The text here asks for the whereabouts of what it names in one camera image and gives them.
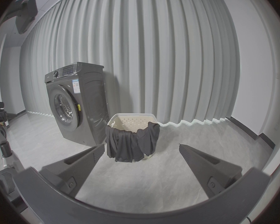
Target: beige laundry basket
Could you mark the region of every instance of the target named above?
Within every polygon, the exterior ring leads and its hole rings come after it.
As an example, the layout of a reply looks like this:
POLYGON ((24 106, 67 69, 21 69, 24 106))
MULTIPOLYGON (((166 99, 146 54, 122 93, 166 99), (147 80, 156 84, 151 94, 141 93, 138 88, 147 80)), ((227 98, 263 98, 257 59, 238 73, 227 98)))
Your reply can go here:
MULTIPOLYGON (((145 129, 148 127, 148 122, 157 123, 157 119, 153 114, 119 113, 113 115, 108 125, 119 130, 136 133, 138 129, 145 129)), ((144 158, 148 159, 151 156, 152 155, 144 155, 144 158)))

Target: gray tile floor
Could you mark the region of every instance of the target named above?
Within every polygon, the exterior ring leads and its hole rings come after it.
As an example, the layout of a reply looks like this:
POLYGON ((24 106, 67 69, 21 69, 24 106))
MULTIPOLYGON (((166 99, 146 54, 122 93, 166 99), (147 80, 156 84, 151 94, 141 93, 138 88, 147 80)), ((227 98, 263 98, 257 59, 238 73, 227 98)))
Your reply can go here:
MULTIPOLYGON (((23 166, 37 170, 88 148, 64 139, 54 118, 38 114, 12 121, 7 138, 23 166)), ((237 164, 243 168, 242 174, 251 167, 262 169, 272 153, 262 139, 253 140, 228 120, 178 127, 169 124, 161 126, 156 152, 150 159, 120 163, 105 152, 76 198, 130 213, 172 211, 206 200, 179 153, 179 143, 237 164)))

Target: washing machine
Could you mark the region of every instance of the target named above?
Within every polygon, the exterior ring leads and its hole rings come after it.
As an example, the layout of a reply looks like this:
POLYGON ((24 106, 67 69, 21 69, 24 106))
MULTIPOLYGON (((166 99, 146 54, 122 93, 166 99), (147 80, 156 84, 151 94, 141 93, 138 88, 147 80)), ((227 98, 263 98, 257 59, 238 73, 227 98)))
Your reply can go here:
POLYGON ((64 138, 94 146, 109 121, 103 66, 75 62, 45 76, 49 104, 64 138))

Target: curtain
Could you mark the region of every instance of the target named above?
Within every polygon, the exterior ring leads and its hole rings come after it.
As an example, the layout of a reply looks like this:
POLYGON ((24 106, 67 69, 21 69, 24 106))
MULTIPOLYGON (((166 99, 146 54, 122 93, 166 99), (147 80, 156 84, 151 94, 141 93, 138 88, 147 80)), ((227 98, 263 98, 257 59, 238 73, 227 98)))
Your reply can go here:
POLYGON ((26 110, 52 114, 44 76, 76 61, 105 67, 110 117, 212 120, 235 103, 239 51, 223 0, 61 0, 21 48, 26 110))

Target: baseboard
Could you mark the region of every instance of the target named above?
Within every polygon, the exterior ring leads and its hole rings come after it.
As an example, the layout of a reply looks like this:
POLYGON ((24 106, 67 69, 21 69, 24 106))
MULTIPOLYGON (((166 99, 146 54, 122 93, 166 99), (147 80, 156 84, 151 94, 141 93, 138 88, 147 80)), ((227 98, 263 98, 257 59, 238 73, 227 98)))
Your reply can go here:
POLYGON ((17 113, 17 115, 23 114, 23 113, 25 113, 25 112, 26 112, 26 110, 23 110, 23 111, 21 111, 20 113, 17 113))
POLYGON ((276 146, 274 142, 270 140, 270 138, 266 136, 264 133, 261 133, 259 137, 261 137, 263 141, 265 141, 272 149, 274 149, 274 147, 276 146))
POLYGON ((22 117, 24 114, 26 114, 26 110, 23 110, 20 113, 17 113, 18 116, 15 118, 9 119, 8 122, 11 123, 11 122, 17 120, 18 118, 22 117))
POLYGON ((247 126, 243 125, 241 122, 236 120, 233 117, 227 118, 231 122, 233 122, 236 126, 238 126, 240 129, 245 131, 252 139, 256 140, 258 138, 258 135, 254 133, 252 130, 250 130, 247 126))
POLYGON ((233 117, 230 117, 230 118, 226 117, 226 118, 229 121, 233 122, 237 127, 242 129, 244 132, 246 132, 252 139, 257 140, 258 138, 262 138, 262 140, 265 141, 271 147, 271 149, 274 149, 274 147, 276 146, 274 144, 274 142, 272 140, 270 140, 270 138, 268 136, 266 136, 264 133, 257 135, 252 130, 250 130, 247 126, 243 125, 241 122, 239 122, 235 118, 233 118, 233 117))

